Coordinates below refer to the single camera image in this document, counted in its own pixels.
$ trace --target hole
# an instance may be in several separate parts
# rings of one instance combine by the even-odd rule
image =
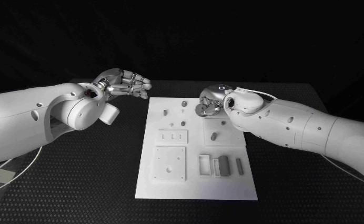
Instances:
[[[38,114],[37,114],[37,112],[35,112],[35,111],[31,111],[31,112],[30,112],[30,115],[31,115],[33,120],[37,121],[37,119],[38,119]]]
[[[228,106],[229,106],[229,108],[230,108],[230,107],[233,107],[233,105],[235,105],[235,101],[233,101],[233,99],[232,99],[232,98],[229,98],[229,102],[228,102]]]

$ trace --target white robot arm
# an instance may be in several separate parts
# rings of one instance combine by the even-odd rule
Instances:
[[[48,144],[61,134],[86,129],[96,119],[111,124],[118,95],[147,98],[150,80],[118,68],[90,83],[60,84],[0,94],[0,161]]]
[[[327,115],[291,101],[267,101],[258,92],[212,85],[200,93],[199,116],[223,109],[233,127],[272,144],[319,153],[364,174],[364,123]]]

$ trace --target cable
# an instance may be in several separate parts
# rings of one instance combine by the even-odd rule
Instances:
[[[5,166],[5,164],[11,161],[12,159],[8,159],[1,165],[0,165],[0,169]]]
[[[267,94],[267,93],[264,93],[264,92],[261,92],[261,91],[254,91],[254,90],[248,90],[248,89],[242,89],[242,90],[243,90],[243,91],[251,91],[251,92],[258,93],[258,94],[264,94],[264,95],[267,95],[269,98],[277,99],[277,97],[274,97],[272,95],[269,95],[269,94]]]
[[[343,170],[323,155],[321,155],[321,157],[342,170],[342,171],[345,171],[353,178],[356,178],[360,182],[364,182],[364,180],[359,178],[359,177],[356,177],[352,173],[349,173],[346,170]]]
[[[27,167],[25,167],[24,170],[18,173],[18,175],[17,175],[5,184],[2,184],[2,185],[0,186],[0,189],[1,189],[5,185],[8,185],[8,184],[20,177],[20,175],[24,173],[24,171],[28,169],[28,167],[31,166],[31,164],[33,164],[33,162],[34,162],[34,160],[35,160],[35,158],[37,158],[37,156],[38,156],[40,151],[41,151],[41,147],[38,148],[38,151],[37,151],[37,154],[35,154],[35,157],[34,157],[31,163],[27,165]]]

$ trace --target perforated table surface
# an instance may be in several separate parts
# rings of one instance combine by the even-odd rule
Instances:
[[[89,80],[73,79],[73,83]],[[217,82],[155,80],[150,97],[197,97]],[[307,84],[233,83],[326,112]],[[364,183],[317,155],[245,133],[258,201],[134,199],[148,100],[118,97],[100,121],[43,147],[7,188],[0,223],[364,223]],[[30,163],[27,154],[20,170]]]

